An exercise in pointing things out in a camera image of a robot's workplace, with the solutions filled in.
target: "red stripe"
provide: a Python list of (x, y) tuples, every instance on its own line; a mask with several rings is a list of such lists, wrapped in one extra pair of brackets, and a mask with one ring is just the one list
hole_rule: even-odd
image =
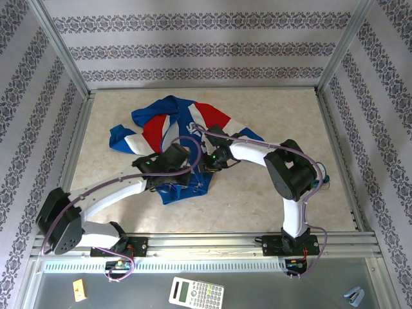
[(154, 116), (147, 124), (143, 127), (143, 137), (152, 147), (153, 151), (156, 153), (161, 153), (160, 143), (162, 142), (162, 129), (165, 123), (166, 114)]
[(230, 120), (229, 116), (223, 114), (220, 110), (214, 108), (210, 104), (195, 102), (194, 105), (201, 113), (207, 128), (217, 124), (223, 129)]

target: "patterned wallpaper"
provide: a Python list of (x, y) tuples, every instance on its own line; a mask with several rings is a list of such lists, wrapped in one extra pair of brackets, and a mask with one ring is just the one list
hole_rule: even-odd
[(359, 0), (43, 0), (90, 89), (314, 86)]
[(82, 98), (24, 0), (0, 4), (0, 308), (13, 308)]
[(411, 4), (377, 1), (324, 98), (358, 207), (412, 308)]

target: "beige floor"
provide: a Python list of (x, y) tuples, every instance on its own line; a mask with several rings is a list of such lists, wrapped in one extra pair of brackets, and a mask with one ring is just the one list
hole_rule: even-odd
[[(167, 90), (98, 93), (75, 171), (78, 189), (130, 164), (135, 156), (109, 148), (109, 129), (123, 124), (136, 132), (130, 112), (159, 98), (175, 95), (212, 104), (245, 124), (268, 142), (297, 141), (302, 150), (323, 162), (331, 186), (308, 205), (308, 221), (329, 231), (354, 230), (317, 101), (308, 90)], [(92, 221), (117, 221), (127, 232), (263, 232), (279, 231), (283, 201), (266, 169), (242, 162), (214, 175), (205, 196), (162, 205), (157, 193), (130, 196), (100, 211)]]

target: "black floral pattern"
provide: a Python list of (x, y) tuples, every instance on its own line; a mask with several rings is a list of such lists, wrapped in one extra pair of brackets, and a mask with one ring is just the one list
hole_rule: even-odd
[(341, 63), (356, 93), (372, 135), (375, 137), (375, 142), (389, 173), (389, 178), (393, 182), (393, 187), (397, 190), (398, 198), (401, 200), (400, 204), (404, 208), (405, 215), (409, 218), (409, 224), (412, 225), (412, 185), (409, 182), (409, 177), (405, 175), (406, 171), (402, 162), (398, 159), (395, 145), (385, 128), (379, 110), (375, 106), (352, 54), (350, 52), (346, 53)]
[(343, 29), (349, 12), (191, 13), (54, 17), (60, 33), (210, 29)]
[(19, 232), (15, 235), (12, 250), (9, 252), (10, 257), (5, 265), (5, 271), (1, 274), (0, 308), (7, 308), (10, 292), (14, 289), (17, 271), (20, 269), (22, 263), (24, 263), (23, 253), (27, 249), (29, 237), (35, 227), (35, 218), (39, 210), (39, 205), (42, 202), (42, 194), (46, 187), (47, 179), (52, 171), (55, 155), (76, 93), (76, 86), (73, 81), (70, 81), (59, 114), (57, 115), (53, 131), (49, 137), (46, 150), (44, 151), (38, 174), (35, 177), (33, 189), (30, 192), (30, 198), (24, 208), (24, 214), (21, 217), (21, 222), (18, 228)]
[(239, 56), (330, 56), (335, 43), (199, 43), (72, 47), (76, 61), (101, 59)]
[(408, 93), (397, 69), (389, 59), (389, 55), (382, 47), (369, 22), (365, 21), (358, 31), (357, 37), (367, 52), (380, 82), (385, 87), (388, 97), (395, 106), (399, 119), (412, 141), (412, 96)]
[(25, 0), (9, 0), (0, 13), (0, 55), (29, 11)]
[(13, 75), (12, 80), (8, 83), (0, 103), (0, 143), (2, 137), (7, 132), (7, 127), (13, 120), (16, 107), (20, 105), (20, 100), (26, 92), (28, 82), (31, 81), (34, 71), (42, 58), (49, 41), (42, 28), (36, 31), (34, 38), (24, 53), (19, 66)]
[(15, 157), (12, 159), (10, 167), (8, 168), (8, 174), (6, 174), (4, 183), (1, 185), (0, 232), (3, 230), (3, 224), (7, 220), (7, 213), (14, 202), (16, 190), (20, 186), (20, 181), (26, 170), (26, 164), (28, 163), (29, 157), (32, 155), (32, 150), (36, 144), (41, 126), (46, 118), (48, 108), (52, 103), (54, 93), (63, 71), (63, 63), (57, 58), (51, 67), (43, 89), (40, 92), (40, 96), (37, 99), (33, 113), (30, 116), (26, 129), (21, 137), (21, 142), (15, 152)]
[(86, 82), (189, 79), (318, 79), (323, 68), (177, 68), (82, 71)]
[[(403, 247), (402, 245), (400, 245), (400, 238), (396, 233), (395, 223), (393, 222), (391, 216), (388, 214), (389, 211), (386, 207), (386, 202), (382, 197), (382, 192), (380, 190), (379, 184), (377, 183), (375, 173), (371, 168), (370, 160), (368, 158), (368, 155), (366, 154), (364, 144), (360, 138), (359, 131), (356, 128), (355, 121), (348, 107), (346, 97), (344, 96), (343, 90), (336, 76), (334, 76), (330, 81), (329, 87), (341, 116), (344, 129), (346, 131), (346, 134), (348, 135), (349, 143), (351, 145), (353, 154), (355, 155), (357, 165), (361, 171), (365, 188), (370, 197), (370, 202), (372, 202), (372, 207), (375, 211), (377, 222), (379, 224), (379, 227), (381, 228), (380, 233), (383, 235), (384, 242), (388, 248), (391, 262), (395, 266), (395, 271), (398, 274), (398, 281), (403, 286), (402, 291), (406, 295), (405, 300), (407, 304), (412, 307), (411, 267), (408, 263), (405, 253), (403, 252)], [(333, 122), (333, 116), (330, 112), (328, 103), (326, 103), (326, 109), (332, 121), (335, 135), (339, 140), (339, 134)]]
[(405, 0), (378, 0), (380, 7), (412, 53), (412, 8)]

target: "red white blue shirt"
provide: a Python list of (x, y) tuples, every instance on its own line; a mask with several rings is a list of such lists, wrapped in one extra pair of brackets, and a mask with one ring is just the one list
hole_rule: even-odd
[[(125, 153), (147, 156), (153, 152), (166, 150), (171, 141), (178, 136), (191, 136), (201, 145), (204, 153), (212, 153), (213, 147), (203, 133), (193, 129), (191, 124), (197, 123), (210, 128), (219, 125), (228, 135), (240, 133), (255, 140), (262, 140), (252, 130), (230, 118), (210, 104), (185, 100), (169, 95), (146, 108), (133, 111), (132, 119), (136, 125), (143, 128), (143, 133), (136, 134), (133, 130), (118, 125), (110, 130), (109, 146)], [(190, 140), (178, 141), (190, 149), (193, 163), (197, 156), (197, 148)], [(192, 173), (187, 187), (162, 185), (156, 188), (163, 203), (204, 195), (207, 193), (213, 173)]]

